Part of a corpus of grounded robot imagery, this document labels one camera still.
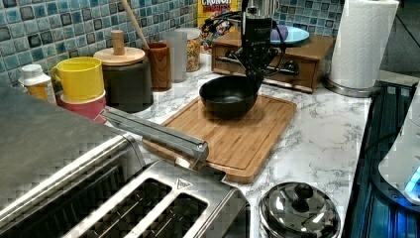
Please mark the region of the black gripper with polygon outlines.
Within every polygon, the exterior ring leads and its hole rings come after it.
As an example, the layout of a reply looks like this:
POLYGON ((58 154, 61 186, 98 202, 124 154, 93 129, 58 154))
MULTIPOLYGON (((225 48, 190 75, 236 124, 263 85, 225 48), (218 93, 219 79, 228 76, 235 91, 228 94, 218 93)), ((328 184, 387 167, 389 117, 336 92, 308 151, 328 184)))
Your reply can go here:
POLYGON ((238 60, 245 70, 246 77, 255 80, 256 91, 260 90, 263 83, 266 67, 277 55, 277 49, 270 43, 271 32, 271 18, 246 17, 243 21, 243 52, 239 54, 238 60))

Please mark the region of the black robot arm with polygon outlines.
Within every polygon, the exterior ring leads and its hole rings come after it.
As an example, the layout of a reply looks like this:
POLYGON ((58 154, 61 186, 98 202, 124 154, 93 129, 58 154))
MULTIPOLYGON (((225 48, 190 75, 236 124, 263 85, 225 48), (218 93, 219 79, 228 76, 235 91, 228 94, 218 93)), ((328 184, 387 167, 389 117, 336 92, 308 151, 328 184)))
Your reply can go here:
POLYGON ((270 36, 274 26, 269 10, 270 0, 242 0, 241 6, 241 52, 239 60, 248 80, 259 90, 267 67, 277 56, 278 50, 271 45, 270 36))

